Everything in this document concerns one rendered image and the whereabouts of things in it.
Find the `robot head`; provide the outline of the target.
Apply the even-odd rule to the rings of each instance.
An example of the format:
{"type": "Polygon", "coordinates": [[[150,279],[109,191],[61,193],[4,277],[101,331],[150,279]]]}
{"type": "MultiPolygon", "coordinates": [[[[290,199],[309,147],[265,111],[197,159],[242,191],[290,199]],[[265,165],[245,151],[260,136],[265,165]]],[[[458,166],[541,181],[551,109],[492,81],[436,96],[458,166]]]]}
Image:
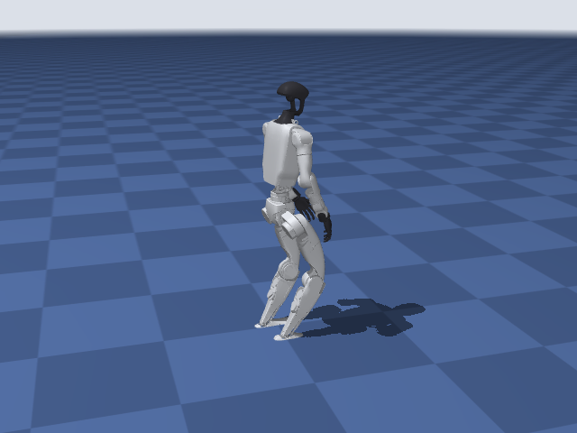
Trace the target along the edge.
{"type": "Polygon", "coordinates": [[[282,115],[273,122],[277,124],[293,124],[291,119],[294,119],[295,115],[299,116],[302,114],[305,99],[309,95],[309,91],[303,85],[294,81],[289,81],[279,86],[277,94],[286,96],[286,99],[290,102],[291,108],[289,110],[283,110],[282,115]],[[295,98],[300,101],[298,111],[295,107],[295,98]]]}

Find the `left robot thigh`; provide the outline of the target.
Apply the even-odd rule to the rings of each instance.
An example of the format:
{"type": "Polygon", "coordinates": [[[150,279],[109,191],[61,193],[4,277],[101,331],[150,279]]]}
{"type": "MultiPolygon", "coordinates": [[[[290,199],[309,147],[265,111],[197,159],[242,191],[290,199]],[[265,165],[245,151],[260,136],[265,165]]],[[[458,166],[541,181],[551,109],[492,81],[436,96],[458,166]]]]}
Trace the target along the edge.
{"type": "MultiPolygon", "coordinates": [[[[272,224],[267,216],[266,206],[261,210],[265,220],[272,224]]],[[[281,248],[285,251],[287,258],[279,264],[279,275],[286,279],[294,279],[298,275],[300,251],[298,249],[296,237],[291,239],[287,236],[281,226],[275,225],[275,233],[281,248]]]]}

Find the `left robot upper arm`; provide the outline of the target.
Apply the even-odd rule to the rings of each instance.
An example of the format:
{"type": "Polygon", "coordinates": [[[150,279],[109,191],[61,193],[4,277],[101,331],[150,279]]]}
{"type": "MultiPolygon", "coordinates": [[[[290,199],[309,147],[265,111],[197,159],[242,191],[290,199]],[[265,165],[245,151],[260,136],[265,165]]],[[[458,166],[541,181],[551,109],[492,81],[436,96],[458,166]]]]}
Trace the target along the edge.
{"type": "Polygon", "coordinates": [[[263,135],[264,135],[264,140],[265,140],[265,133],[266,133],[266,128],[267,128],[268,123],[269,123],[269,122],[264,123],[264,124],[263,124],[263,127],[262,127],[262,132],[263,132],[263,135]]]}

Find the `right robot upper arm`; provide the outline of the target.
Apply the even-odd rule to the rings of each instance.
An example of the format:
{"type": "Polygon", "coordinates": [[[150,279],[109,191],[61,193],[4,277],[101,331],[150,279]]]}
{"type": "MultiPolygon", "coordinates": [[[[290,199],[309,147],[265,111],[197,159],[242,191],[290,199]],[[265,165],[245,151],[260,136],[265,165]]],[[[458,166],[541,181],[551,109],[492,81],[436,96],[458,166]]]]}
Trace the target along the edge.
{"type": "Polygon", "coordinates": [[[292,138],[291,138],[293,146],[297,150],[297,157],[298,157],[298,167],[299,167],[299,176],[298,176],[298,185],[303,188],[312,188],[310,182],[310,176],[313,172],[312,169],[312,144],[313,144],[313,137],[312,134],[308,131],[295,128],[292,129],[292,138]]]}

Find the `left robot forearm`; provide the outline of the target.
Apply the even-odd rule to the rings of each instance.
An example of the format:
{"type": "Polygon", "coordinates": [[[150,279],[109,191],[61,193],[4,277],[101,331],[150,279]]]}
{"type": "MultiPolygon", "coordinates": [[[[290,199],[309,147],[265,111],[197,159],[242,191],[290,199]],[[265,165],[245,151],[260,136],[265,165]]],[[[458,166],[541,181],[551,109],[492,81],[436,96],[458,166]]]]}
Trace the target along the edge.
{"type": "Polygon", "coordinates": [[[289,193],[289,198],[292,200],[293,198],[297,197],[298,195],[293,191],[293,187],[289,187],[290,191],[289,193]]]}

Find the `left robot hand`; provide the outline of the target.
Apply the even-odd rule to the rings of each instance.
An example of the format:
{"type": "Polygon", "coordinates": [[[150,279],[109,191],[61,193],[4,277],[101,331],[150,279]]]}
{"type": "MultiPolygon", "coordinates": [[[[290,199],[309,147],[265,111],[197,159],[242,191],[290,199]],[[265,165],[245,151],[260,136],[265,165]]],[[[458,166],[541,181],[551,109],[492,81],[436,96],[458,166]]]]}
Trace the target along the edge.
{"type": "Polygon", "coordinates": [[[313,208],[309,204],[310,203],[309,199],[307,199],[305,197],[300,197],[301,196],[300,193],[295,188],[293,188],[293,191],[298,195],[297,197],[293,198],[292,201],[295,202],[295,207],[299,211],[299,213],[302,214],[304,217],[305,217],[305,215],[304,215],[304,213],[305,213],[309,222],[311,221],[309,214],[311,215],[313,220],[315,220],[315,217],[312,213],[312,211],[314,213],[315,213],[315,211],[313,210],[313,208]],[[302,211],[304,211],[304,213],[302,211]],[[309,214],[307,213],[307,211],[309,212],[309,214]]]}

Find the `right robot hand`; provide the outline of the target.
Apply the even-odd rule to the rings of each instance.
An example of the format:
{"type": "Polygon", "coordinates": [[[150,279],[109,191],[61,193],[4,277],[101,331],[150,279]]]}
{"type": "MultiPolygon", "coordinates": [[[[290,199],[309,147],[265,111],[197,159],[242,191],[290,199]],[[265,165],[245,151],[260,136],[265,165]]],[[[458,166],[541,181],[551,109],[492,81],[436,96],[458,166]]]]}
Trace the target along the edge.
{"type": "Polygon", "coordinates": [[[319,213],[318,215],[318,219],[320,222],[324,223],[325,226],[325,231],[324,233],[327,232],[326,235],[324,235],[324,241],[323,242],[328,242],[331,239],[331,235],[332,235],[332,222],[330,220],[330,214],[327,214],[327,217],[325,216],[324,213],[319,213]]]}

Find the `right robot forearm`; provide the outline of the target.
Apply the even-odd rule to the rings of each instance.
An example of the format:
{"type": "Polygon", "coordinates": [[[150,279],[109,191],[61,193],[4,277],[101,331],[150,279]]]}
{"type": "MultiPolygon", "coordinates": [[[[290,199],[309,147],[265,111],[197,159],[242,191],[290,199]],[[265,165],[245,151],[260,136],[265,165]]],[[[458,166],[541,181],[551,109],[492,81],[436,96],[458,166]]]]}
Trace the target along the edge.
{"type": "Polygon", "coordinates": [[[312,188],[307,188],[305,191],[305,194],[306,194],[307,198],[309,199],[311,207],[315,211],[317,218],[318,218],[317,215],[319,213],[324,213],[325,216],[327,217],[328,208],[325,206],[325,202],[323,201],[323,198],[320,194],[320,189],[319,189],[318,184],[317,184],[316,175],[314,173],[312,173],[310,176],[310,182],[311,182],[312,188]]]}

